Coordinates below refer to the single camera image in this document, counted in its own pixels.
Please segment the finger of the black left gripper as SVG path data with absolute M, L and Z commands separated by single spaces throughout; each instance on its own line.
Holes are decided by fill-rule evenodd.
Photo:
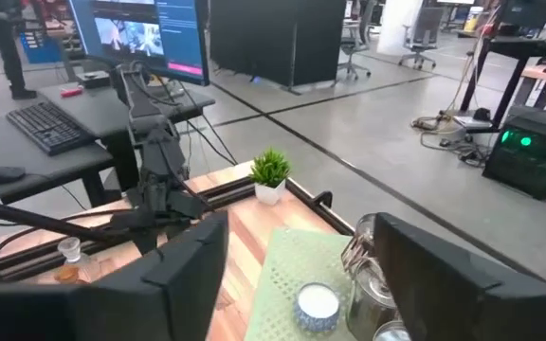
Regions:
M 187 192 L 173 193 L 173 210 L 193 219 L 199 219 L 204 213 L 204 204 Z
M 144 209 L 115 213 L 110 224 L 117 231 L 144 232 L 155 227 L 155 215 Z

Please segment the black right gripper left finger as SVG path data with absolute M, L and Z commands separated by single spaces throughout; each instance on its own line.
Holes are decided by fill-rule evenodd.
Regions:
M 89 284 L 0 284 L 0 340 L 203 340 L 228 256 L 218 211 Z

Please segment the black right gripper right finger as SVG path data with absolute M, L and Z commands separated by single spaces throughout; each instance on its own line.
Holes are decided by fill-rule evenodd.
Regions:
M 546 282 L 386 212 L 373 241 L 411 339 L 546 341 Z

